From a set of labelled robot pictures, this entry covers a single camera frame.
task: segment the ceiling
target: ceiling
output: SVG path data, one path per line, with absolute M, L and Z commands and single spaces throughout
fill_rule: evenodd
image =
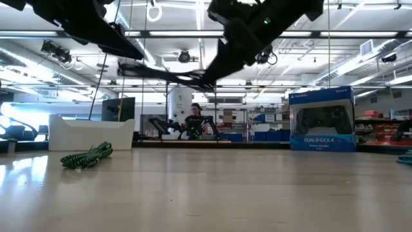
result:
M 159 20 L 151 22 L 146 16 L 146 0 L 122 0 L 120 2 L 120 14 L 133 30 L 222 30 L 223 27 L 219 23 L 210 20 L 207 17 L 206 9 L 209 5 L 208 0 L 157 0 L 155 1 L 158 7 L 162 8 L 162 14 Z M 303 16 L 298 22 L 289 28 L 289 30 L 351 30 L 351 31 L 404 31 L 412 28 L 410 14 L 412 13 L 412 0 L 400 0 L 402 8 L 394 10 L 397 1 L 394 0 L 342 0 L 342 9 L 338 10 L 338 0 L 330 1 L 329 11 L 328 5 L 325 5 L 325 12 L 320 18 L 314 22 L 310 22 L 306 16 Z M 156 17 L 157 9 L 150 10 L 150 17 Z M 24 9 L 23 12 L 18 12 L 13 8 L 5 5 L 0 5 L 0 31 L 1 30 L 58 30 L 54 25 L 47 23 L 40 17 L 36 16 L 30 7 Z M 26 38 L 26 39 L 0 39 L 7 40 L 3 44 L 17 44 L 27 53 L 34 54 L 40 58 L 51 62 L 55 67 L 53 70 L 58 72 L 62 67 L 52 57 L 46 57 L 40 50 L 44 39 Z M 269 65 L 253 65 L 245 67 L 244 70 L 234 73 L 224 79 L 221 79 L 218 84 L 239 85 L 245 84 L 246 81 L 252 81 L 256 85 L 309 85 L 313 84 L 320 73 L 328 72 L 329 69 L 344 64 L 349 57 L 355 57 L 360 52 L 360 45 L 365 43 L 367 39 L 276 39 L 273 42 L 275 48 L 274 53 L 277 55 L 278 62 L 273 66 Z M 56 44 L 70 49 L 74 60 L 79 62 L 69 65 L 63 65 L 69 73 L 86 78 L 90 82 L 97 82 L 100 68 L 97 64 L 102 64 L 104 54 L 94 44 L 83 46 L 72 39 L 53 39 Z M 203 66 L 213 60 L 217 50 L 217 39 L 198 39 L 198 38 L 167 38 L 167 39 L 140 39 L 142 45 L 147 51 L 155 56 L 161 57 L 164 61 L 164 66 L 170 68 L 171 71 L 189 71 L 201 68 L 199 62 L 181 64 L 176 60 L 176 56 L 181 50 L 188 50 L 193 57 L 202 56 Z M 374 43 L 383 43 L 384 41 L 375 40 Z M 350 84 L 353 81 L 362 79 L 382 70 L 390 70 L 394 65 L 410 60 L 411 50 L 410 45 L 400 47 L 394 52 L 397 53 L 398 60 L 395 63 L 384 64 L 380 59 L 370 59 L 364 62 L 361 66 L 350 68 L 345 75 L 341 75 L 339 85 Z M 116 81 L 118 84 L 123 83 L 123 78 L 117 76 L 118 57 L 109 55 L 106 64 L 107 72 L 103 73 L 102 82 L 108 84 L 111 81 Z M 81 70 L 76 70 L 74 67 L 82 67 Z M 42 77 L 36 75 L 35 79 L 26 79 L 21 81 L 11 81 L 3 79 L 3 84 L 19 84 L 31 83 L 38 84 L 42 81 Z M 362 85 L 381 85 L 383 81 L 376 79 L 364 82 Z M 164 82 L 158 80 L 141 80 L 127 78 L 125 85 L 134 84 L 159 84 L 158 88 L 126 88 L 127 92 L 162 92 Z M 18 91 L 19 88 L 14 88 L 10 91 Z M 118 93 L 121 88 L 112 88 L 110 91 Z M 219 92 L 244 92 L 244 88 L 218 90 Z M 253 88 L 250 92 L 261 92 L 261 88 Z M 286 88 L 267 89 L 266 93 L 270 92 L 285 92 Z

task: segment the game controller box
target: game controller box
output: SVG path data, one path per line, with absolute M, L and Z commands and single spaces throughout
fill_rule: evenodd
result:
M 351 86 L 291 93 L 289 104 L 292 150 L 356 150 Z

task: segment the green coiled cable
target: green coiled cable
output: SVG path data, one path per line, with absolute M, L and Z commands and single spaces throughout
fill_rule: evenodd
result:
M 61 158 L 60 162 L 62 162 L 62 166 L 65 168 L 87 168 L 97 164 L 99 160 L 108 157 L 112 152 L 111 143 L 103 142 L 96 148 L 90 148 L 87 152 L 65 156 Z

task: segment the security camera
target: security camera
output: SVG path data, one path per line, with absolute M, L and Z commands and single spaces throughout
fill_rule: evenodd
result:
M 178 60 L 181 63 L 190 62 L 191 61 L 191 55 L 189 54 L 189 51 L 188 50 L 182 50 L 182 52 L 180 52 Z

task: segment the black monitor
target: black monitor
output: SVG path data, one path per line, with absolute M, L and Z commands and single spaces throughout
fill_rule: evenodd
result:
M 134 118 L 134 97 L 123 98 L 123 101 L 122 99 L 110 99 L 102 102 L 102 121 L 125 122 L 128 119 Z

